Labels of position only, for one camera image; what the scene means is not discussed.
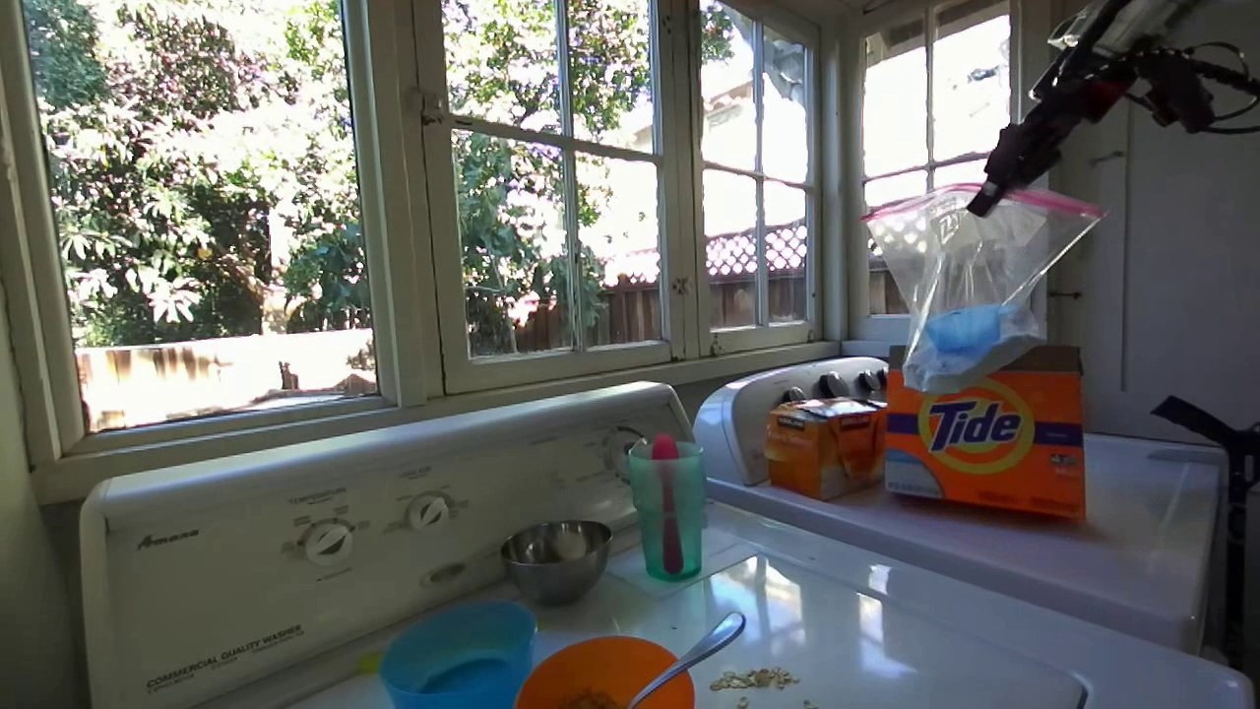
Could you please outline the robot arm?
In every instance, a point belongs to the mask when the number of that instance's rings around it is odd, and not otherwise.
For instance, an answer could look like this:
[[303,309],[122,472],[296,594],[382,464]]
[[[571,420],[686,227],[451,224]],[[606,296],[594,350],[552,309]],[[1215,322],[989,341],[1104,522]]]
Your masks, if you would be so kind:
[[1117,99],[1150,108],[1159,125],[1185,133],[1236,133],[1236,119],[1211,104],[1209,86],[1232,86],[1260,102],[1236,41],[1215,40],[1232,64],[1209,64],[1205,41],[1172,41],[1172,32],[1205,0],[1087,0],[1051,34],[1051,64],[1026,89],[1033,104],[1001,129],[983,179],[970,208],[989,217],[1008,194],[1026,188],[1060,160],[1073,125],[1097,122]]

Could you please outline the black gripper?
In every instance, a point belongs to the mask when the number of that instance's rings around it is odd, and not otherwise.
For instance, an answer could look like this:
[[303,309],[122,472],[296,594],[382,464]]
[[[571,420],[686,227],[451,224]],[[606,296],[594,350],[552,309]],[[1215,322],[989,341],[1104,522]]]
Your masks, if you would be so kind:
[[1127,51],[1066,40],[1054,40],[1051,51],[1054,58],[1033,89],[1033,108],[1001,129],[983,160],[983,185],[970,202],[974,217],[989,217],[1008,188],[1048,173],[1072,129],[1097,122],[1135,82],[1135,58]]

